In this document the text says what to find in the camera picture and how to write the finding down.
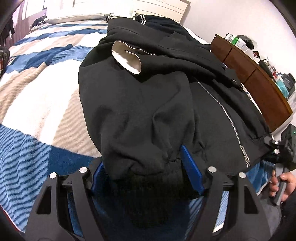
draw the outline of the device handle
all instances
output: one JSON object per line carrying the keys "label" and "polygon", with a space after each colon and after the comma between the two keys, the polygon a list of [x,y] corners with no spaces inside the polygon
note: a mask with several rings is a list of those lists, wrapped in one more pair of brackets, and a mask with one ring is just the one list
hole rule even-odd
{"label": "device handle", "polygon": [[[276,176],[280,176],[282,173],[286,173],[286,172],[289,172],[290,170],[287,168],[287,167],[284,167],[283,168],[283,171],[281,173],[278,173],[277,172],[277,169],[276,169]],[[287,182],[285,181],[282,181],[280,178],[279,178],[279,184],[278,184],[278,187],[279,187],[279,190],[276,192],[276,195],[275,197],[273,198],[272,202],[273,204],[275,205],[280,205],[281,204],[281,198],[286,190],[286,187],[287,187]]]}

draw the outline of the silver zipper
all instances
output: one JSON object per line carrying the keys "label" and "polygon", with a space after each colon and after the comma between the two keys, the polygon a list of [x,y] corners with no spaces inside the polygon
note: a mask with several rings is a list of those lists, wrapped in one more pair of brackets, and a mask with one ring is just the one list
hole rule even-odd
{"label": "silver zipper", "polygon": [[241,143],[241,141],[240,141],[240,138],[239,138],[239,134],[238,134],[238,132],[237,132],[237,128],[235,127],[235,125],[234,125],[234,123],[233,123],[233,120],[231,119],[231,117],[230,117],[230,115],[229,115],[229,113],[228,113],[228,111],[225,109],[225,107],[200,83],[200,82],[198,82],[199,84],[200,84],[200,86],[221,106],[221,108],[223,109],[223,111],[225,112],[225,114],[226,114],[226,116],[227,116],[227,118],[229,119],[229,121],[230,121],[230,123],[231,123],[231,125],[232,125],[232,128],[234,129],[234,132],[235,132],[235,135],[237,136],[237,141],[238,141],[238,143],[239,143],[239,146],[240,146],[240,148],[241,148],[241,151],[242,151],[242,153],[243,153],[243,155],[244,155],[244,160],[245,160],[245,162],[246,162],[246,165],[247,165],[247,168],[248,167],[250,167],[251,165],[250,165],[250,159],[249,159],[249,157],[248,157],[248,155],[247,155],[247,153],[246,153],[246,150],[244,149],[244,147],[243,147],[243,145],[242,145],[242,143]]}

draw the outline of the bed headboard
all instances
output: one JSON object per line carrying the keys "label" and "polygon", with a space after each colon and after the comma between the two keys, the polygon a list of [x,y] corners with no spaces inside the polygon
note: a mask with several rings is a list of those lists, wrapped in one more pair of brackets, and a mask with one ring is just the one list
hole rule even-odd
{"label": "bed headboard", "polygon": [[190,2],[187,0],[133,0],[137,14],[171,18],[180,23]]}

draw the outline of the bed sheet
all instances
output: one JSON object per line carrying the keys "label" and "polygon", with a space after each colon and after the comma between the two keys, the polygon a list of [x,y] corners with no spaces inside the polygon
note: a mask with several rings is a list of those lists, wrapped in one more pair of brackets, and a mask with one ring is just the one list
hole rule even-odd
{"label": "bed sheet", "polygon": [[[72,173],[101,155],[87,133],[78,68],[106,34],[102,20],[46,24],[10,48],[0,80],[0,205],[22,232],[51,172]],[[256,191],[268,181],[268,167],[259,164],[249,172]],[[225,192],[216,230],[223,226],[227,200]],[[201,199],[190,202],[191,217],[200,206]]]}

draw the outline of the white wall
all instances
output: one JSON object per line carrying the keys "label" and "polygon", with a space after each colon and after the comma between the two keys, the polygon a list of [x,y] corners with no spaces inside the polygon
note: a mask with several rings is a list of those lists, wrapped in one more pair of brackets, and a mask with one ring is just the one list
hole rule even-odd
{"label": "white wall", "polygon": [[184,26],[211,43],[215,34],[246,35],[281,73],[296,77],[296,38],[269,0],[189,0]]}

